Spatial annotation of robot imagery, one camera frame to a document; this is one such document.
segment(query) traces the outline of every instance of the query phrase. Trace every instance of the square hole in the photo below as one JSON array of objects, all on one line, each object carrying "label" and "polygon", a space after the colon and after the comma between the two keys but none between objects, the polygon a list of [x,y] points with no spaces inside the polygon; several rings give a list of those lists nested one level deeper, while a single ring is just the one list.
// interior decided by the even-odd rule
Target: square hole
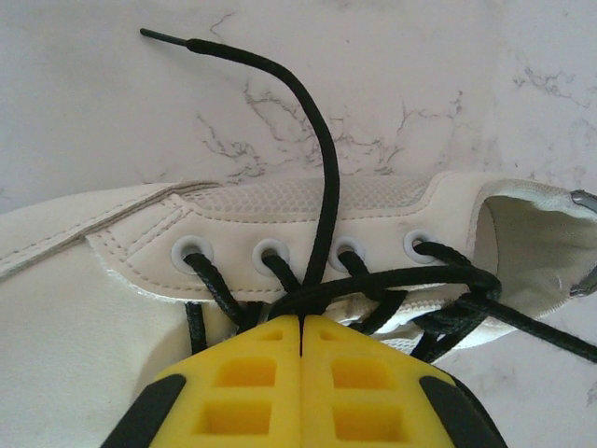
[{"label": "square hole", "polygon": [[340,357],[332,362],[334,387],[340,389],[389,389],[391,371],[374,357]]},{"label": "square hole", "polygon": [[270,357],[238,357],[222,365],[215,378],[220,387],[273,386],[276,361]]},{"label": "square hole", "polygon": [[264,400],[222,400],[205,403],[198,434],[268,434],[271,403]]},{"label": "square hole", "polygon": [[346,403],[333,413],[341,441],[409,441],[396,406]]}]

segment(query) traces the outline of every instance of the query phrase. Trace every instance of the stitching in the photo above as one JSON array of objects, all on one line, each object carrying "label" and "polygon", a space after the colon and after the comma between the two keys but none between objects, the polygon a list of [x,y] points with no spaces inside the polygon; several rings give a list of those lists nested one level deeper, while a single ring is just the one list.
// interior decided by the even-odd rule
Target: stitching
[{"label": "stitching", "polygon": [[[105,229],[117,222],[118,220],[122,220],[126,216],[136,213],[137,211],[146,208],[153,203],[157,203],[166,195],[172,195],[175,193],[183,194],[187,191],[197,190],[201,188],[209,189],[217,186],[218,185],[216,184],[208,184],[205,182],[186,182],[182,184],[169,185],[161,187],[159,189],[154,189],[153,191],[149,191],[146,195],[137,197],[135,203],[124,203],[124,205],[126,206],[121,205],[120,208],[114,208],[113,210],[106,211],[106,213],[108,214],[107,217],[101,217],[102,219],[96,220],[95,222],[91,222],[89,225],[87,225],[87,227],[83,227],[82,229],[77,230],[74,233],[66,234],[60,239],[54,239],[50,243],[45,244],[44,246],[36,249],[34,252],[25,253],[25,256],[20,256],[14,261],[9,261],[8,267],[4,267],[2,265],[7,263],[6,261],[4,261],[2,264],[0,264],[0,281],[9,278],[11,275],[18,273],[23,269],[31,267],[32,265],[38,263],[43,259],[46,259],[52,255],[62,252],[66,248],[75,244],[76,242],[81,242],[86,235]],[[22,250],[14,251],[13,254],[22,252]]]},{"label": "stitching", "polygon": [[47,238],[44,238],[43,240],[40,240],[36,243],[32,243],[30,245],[27,245],[26,247],[22,247],[21,249],[18,250],[13,250],[12,252],[5,254],[4,256],[0,257],[0,266],[4,266],[5,264],[9,264],[14,258],[16,258],[18,255],[24,255],[23,252],[29,252],[32,249],[34,249],[35,247],[44,244],[45,242],[49,241],[49,240],[53,240],[54,238],[57,238],[59,236],[65,235],[67,233],[70,233],[72,231],[76,231],[77,229],[80,229],[81,227],[85,227],[88,223],[104,217],[106,215],[110,215],[116,212],[116,210],[118,210],[119,208],[125,207],[126,205],[130,204],[130,203],[135,203],[138,201],[142,201],[143,199],[156,194],[157,191],[159,191],[160,189],[154,189],[149,193],[146,193],[142,196],[138,196],[136,198],[130,199],[125,203],[120,203],[117,206],[111,208],[110,210],[107,210],[105,212],[102,212],[100,215],[97,215],[95,217],[90,217],[89,219],[86,219],[83,222],[79,222],[78,224],[76,224],[75,226],[65,230],[65,231],[59,231],[58,233],[55,233]]},{"label": "stitching", "polygon": [[[110,215],[119,214],[120,212],[122,212],[122,210],[126,210],[128,208],[128,205],[131,203],[139,203],[139,202],[144,201],[147,198],[151,198],[152,196],[156,196],[156,198],[159,198],[159,195],[167,195],[167,194],[175,194],[175,193],[184,194],[189,191],[196,191],[199,189],[209,189],[209,188],[215,188],[215,187],[221,187],[221,186],[219,184],[206,183],[206,182],[187,182],[187,183],[183,183],[183,184],[175,184],[175,185],[171,185],[168,187],[160,187],[160,188],[153,189],[153,190],[149,191],[148,193],[143,194],[141,196],[137,196],[136,198],[130,199],[125,203],[120,203],[120,204],[116,205],[115,207],[113,207],[112,209],[102,212],[100,215],[97,215],[95,217],[90,217],[90,218],[86,219],[85,221],[76,224],[74,227],[71,227],[70,229],[67,229],[65,231],[59,231],[58,233],[55,233],[54,235],[44,238],[43,240],[40,240],[36,243],[32,243],[25,247],[22,247],[21,249],[13,250],[12,252],[3,255],[2,257],[0,257],[0,269],[4,269],[5,265],[14,262],[14,259],[17,258],[19,255],[28,256],[29,252],[34,251],[37,246],[42,245],[48,241],[51,241],[52,239],[55,239],[62,235],[67,235],[70,232],[75,233],[74,235],[69,237],[69,238],[73,238],[76,236],[76,233],[78,232],[79,229],[85,228],[85,226],[87,226],[88,224],[90,224],[90,223],[91,223],[90,225],[101,224],[104,217],[110,217]],[[99,221],[96,222],[95,224],[92,224],[92,222],[96,219],[99,219]]]},{"label": "stitching", "polygon": [[160,204],[162,204],[164,207],[169,208],[170,210],[178,210],[180,208],[170,198],[164,198],[160,201]]},{"label": "stitching", "polygon": [[[447,177],[448,175],[444,175],[441,177],[440,180],[442,180],[443,178]],[[404,215],[396,215],[396,214],[392,214],[392,215],[387,215],[387,214],[383,214],[383,215],[372,215],[372,216],[365,216],[365,217],[352,217],[352,218],[343,218],[342,220],[348,220],[348,219],[364,219],[364,218],[371,218],[371,217],[407,217],[410,215],[414,215],[416,213],[419,213],[422,209],[424,209],[432,200],[433,198],[433,193],[435,192],[435,190],[437,189],[437,186],[439,185],[440,182],[437,182],[437,184],[435,185],[435,187],[433,188],[433,190],[428,189],[425,193],[429,193],[427,199],[421,203],[421,206],[417,208],[417,210],[414,210],[410,213],[404,214]],[[181,201],[182,198],[179,195],[172,195],[173,199],[179,199]],[[184,219],[185,217],[187,217],[188,215],[195,214],[199,217],[204,217],[206,219],[212,219],[212,220],[216,220],[216,221],[226,221],[226,222],[237,222],[237,223],[244,223],[244,224],[283,224],[283,223],[294,223],[294,222],[313,222],[316,219],[296,219],[296,220],[289,220],[289,221],[260,221],[260,222],[255,222],[255,221],[235,221],[235,220],[226,220],[226,219],[218,219],[215,217],[206,217],[204,215],[202,215],[201,213],[199,213],[197,210],[186,206],[185,207],[187,209],[186,213],[180,217],[180,219],[178,219],[175,222],[179,222],[180,220]],[[139,278],[141,278],[142,280],[148,282],[150,285],[153,285],[155,287],[163,287],[165,289],[171,289],[171,290],[175,290],[175,291],[197,291],[197,292],[204,292],[207,290],[206,287],[173,287],[170,285],[164,285],[162,283],[156,282],[154,280],[151,280],[149,277],[143,275],[139,270],[137,270],[132,264],[130,264],[126,259],[123,259],[122,257],[119,257],[113,250],[112,248],[105,242],[104,237],[101,234],[96,234],[97,238],[100,240],[100,242],[105,246],[105,248],[108,250],[108,252],[110,254],[112,254],[114,257],[116,257],[118,259],[118,261],[121,264],[124,264],[125,266],[127,266],[132,273],[134,273],[136,276],[138,276]],[[157,238],[158,235],[156,235],[154,238],[152,238],[149,242],[153,241],[155,238]],[[276,288],[276,289],[233,289],[231,292],[241,292],[241,293],[256,293],[256,294],[263,294],[263,293],[271,293],[271,292],[282,292],[283,290],[281,288]]]},{"label": "stitching", "polygon": [[[422,203],[421,200],[419,200],[417,202],[419,207],[416,210],[413,210],[412,212],[409,212],[406,214],[397,214],[397,213],[387,214],[386,213],[386,214],[377,214],[377,215],[365,215],[365,216],[360,216],[360,217],[343,217],[340,219],[340,221],[349,221],[349,220],[355,220],[355,219],[370,219],[370,218],[375,218],[375,217],[409,217],[411,215],[415,215],[415,214],[419,213],[421,210],[423,210],[427,205],[429,205],[429,203],[433,199],[433,195],[434,195],[435,191],[437,190],[437,187],[439,186],[440,181],[442,181],[443,179],[448,177],[448,175],[450,175],[450,174],[451,173],[447,173],[444,176],[442,176],[438,180],[437,184],[433,187],[433,190],[427,189],[425,191],[425,194],[428,193],[427,199],[424,201],[424,203]],[[233,223],[237,223],[237,224],[292,224],[292,223],[299,223],[299,222],[316,222],[317,219],[319,218],[319,217],[313,217],[313,218],[305,218],[305,219],[291,219],[291,220],[283,219],[283,220],[275,220],[275,221],[254,221],[254,220],[247,221],[247,220],[241,220],[241,219],[226,219],[223,217],[210,217],[210,216],[204,215],[202,211],[196,210],[194,207],[189,206],[188,203],[185,202],[181,198],[181,196],[176,195],[176,199],[179,199],[180,201],[182,201],[181,206],[185,207],[187,210],[190,210],[195,215],[205,218],[205,219],[210,219],[210,220],[220,221],[220,222],[233,222]]]},{"label": "stitching", "polygon": [[151,238],[146,244],[149,244],[150,242],[152,242],[155,238],[157,238],[162,233],[164,233],[165,231],[170,229],[172,227],[172,225],[175,224],[178,220],[180,220],[183,217],[185,217],[186,215],[188,215],[188,212],[187,212],[184,216],[181,217],[180,215],[182,213],[183,212],[180,210],[180,208],[177,208],[172,213],[169,213],[166,217],[163,217],[157,224],[154,224],[153,226],[151,226],[151,228],[148,231],[144,231],[141,235],[139,235],[139,237],[137,239],[135,239],[132,243],[129,244],[127,249],[125,249],[125,253],[126,253],[127,257],[133,255],[139,249],[141,249],[141,247],[143,247],[143,245],[141,245],[141,247],[137,247],[137,248],[133,248],[133,247],[135,245],[137,245],[143,239],[143,237],[150,234],[152,231],[154,231],[156,228],[158,228],[162,223],[167,222],[168,220],[174,219],[174,222],[170,222],[166,227],[164,227],[162,230],[160,230],[157,235],[155,235],[153,238]]},{"label": "stitching", "polygon": [[[172,226],[174,226],[175,224],[179,223],[180,221],[182,221],[185,217],[187,217],[190,214],[189,211],[186,211],[182,216],[174,219],[172,222],[170,222],[167,226],[165,226],[163,229],[161,229],[158,233],[156,233],[155,235],[153,235],[149,240],[147,240],[145,242],[144,245],[148,245],[150,244],[152,241],[156,240],[160,235],[162,235],[164,232],[166,232],[167,230],[169,230]],[[142,245],[141,247],[139,247],[138,249],[134,250],[131,252],[131,254],[128,255],[128,257],[131,257],[132,255],[136,254],[139,250],[141,250],[144,245]]]},{"label": "stitching", "polygon": [[[151,280],[149,277],[143,275],[141,272],[139,272],[132,264],[130,264],[126,259],[122,258],[119,254],[117,254],[112,247],[104,240],[104,236],[101,235],[100,233],[97,233],[94,236],[90,236],[89,238],[91,239],[98,239],[100,241],[100,243],[102,245],[104,245],[104,247],[107,249],[107,251],[112,254],[114,257],[117,258],[117,260],[124,264],[125,266],[127,266],[135,275],[137,275],[139,278],[141,278],[142,280],[145,280],[146,282],[148,282],[149,284],[155,286],[155,287],[163,287],[166,289],[172,289],[175,291],[197,291],[197,292],[204,292],[207,290],[206,287],[173,287],[170,285],[163,285],[162,283],[159,282],[155,282],[153,280]],[[244,292],[244,293],[251,293],[251,294],[262,294],[262,293],[268,293],[268,292],[282,292],[283,290],[281,288],[276,288],[276,289],[233,289],[231,292]]]},{"label": "stitching", "polygon": [[112,233],[112,231],[110,229],[106,229],[105,232],[110,237],[110,240],[112,240],[112,242],[114,243],[114,245],[116,246],[116,248],[120,249],[120,251],[123,254],[126,254],[127,253],[127,249],[125,249],[124,247],[122,247],[122,245],[120,245],[120,243],[118,241],[116,241],[116,238],[114,237],[114,233]]}]

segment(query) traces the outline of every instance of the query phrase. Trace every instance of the black shoelace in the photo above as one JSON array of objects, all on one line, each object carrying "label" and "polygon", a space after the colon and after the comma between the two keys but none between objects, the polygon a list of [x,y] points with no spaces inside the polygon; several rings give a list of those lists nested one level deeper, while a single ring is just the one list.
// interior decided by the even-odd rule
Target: black shoelace
[{"label": "black shoelace", "polygon": [[[376,308],[351,328],[365,334],[373,334],[398,312],[408,292],[396,290],[429,284],[460,284],[468,292],[446,307],[412,319],[423,331],[423,336],[411,355],[426,362],[433,362],[450,351],[456,344],[478,327],[488,316],[495,317],[512,327],[521,329],[563,350],[597,363],[597,347],[576,336],[533,320],[499,302],[500,281],[491,273],[474,267],[458,251],[438,243],[423,242],[414,247],[421,255],[432,256],[443,266],[427,266],[395,269],[382,273],[370,273],[354,252],[339,255],[350,277],[321,283],[336,225],[340,202],[340,173],[336,149],[331,133],[315,105],[311,95],[300,81],[280,64],[249,51],[236,49],[201,39],[180,39],[146,29],[141,34],[168,42],[199,53],[216,56],[235,63],[242,63],[267,72],[281,81],[296,95],[319,143],[324,165],[324,194],[312,253],[302,284],[292,273],[288,264],[277,255],[268,255],[263,262],[280,280],[285,295],[271,305],[268,319],[279,315],[320,315],[337,298],[362,293],[377,302]],[[248,302],[240,305],[230,293],[226,281],[203,254],[191,254],[185,262],[201,278],[215,303],[236,326],[237,333],[253,328],[264,312],[265,303]],[[201,304],[188,302],[187,320],[193,353],[207,348]]]}]

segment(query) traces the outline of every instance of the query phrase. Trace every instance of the countertop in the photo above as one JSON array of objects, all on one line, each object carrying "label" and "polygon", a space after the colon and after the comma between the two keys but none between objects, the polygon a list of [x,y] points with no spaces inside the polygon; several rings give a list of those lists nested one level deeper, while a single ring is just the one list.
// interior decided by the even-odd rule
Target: countertop
[{"label": "countertop", "polygon": [[[254,69],[139,35],[288,67],[344,174],[506,172],[597,192],[592,0],[0,0],[0,212],[65,194],[322,173],[297,101]],[[597,342],[594,297],[548,319]],[[597,369],[515,332],[440,367],[511,447],[595,446]]]}]

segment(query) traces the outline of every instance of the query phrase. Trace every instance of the grommet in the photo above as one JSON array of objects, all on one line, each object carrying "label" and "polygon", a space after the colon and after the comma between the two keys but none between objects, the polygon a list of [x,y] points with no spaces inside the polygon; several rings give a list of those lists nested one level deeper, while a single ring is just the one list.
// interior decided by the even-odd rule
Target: grommet
[{"label": "grommet", "polygon": [[421,264],[433,263],[434,261],[436,261],[435,257],[431,257],[430,255],[421,255],[416,250],[414,250],[414,247],[418,243],[427,243],[427,242],[436,243],[437,238],[433,234],[429,233],[428,231],[422,231],[420,229],[410,231],[409,233],[404,235],[404,250],[407,253],[407,255],[409,256],[409,258],[412,259],[413,261],[416,261],[417,263],[421,263]]},{"label": "grommet", "polygon": [[329,265],[340,273],[348,273],[348,270],[338,258],[338,255],[346,250],[355,252],[359,258],[365,259],[365,247],[360,241],[352,236],[339,236],[332,242],[328,261]]},{"label": "grommet", "polygon": [[196,275],[193,268],[185,263],[185,257],[197,253],[203,254],[210,261],[214,260],[214,249],[209,241],[197,235],[187,235],[174,243],[170,258],[174,267],[181,273]]},{"label": "grommet", "polygon": [[290,251],[288,250],[288,246],[282,241],[276,240],[275,238],[261,240],[253,249],[251,258],[253,259],[253,266],[255,266],[257,272],[262,275],[267,275],[268,277],[275,277],[275,274],[263,262],[263,257],[268,255],[277,255],[286,263],[290,262]]}]

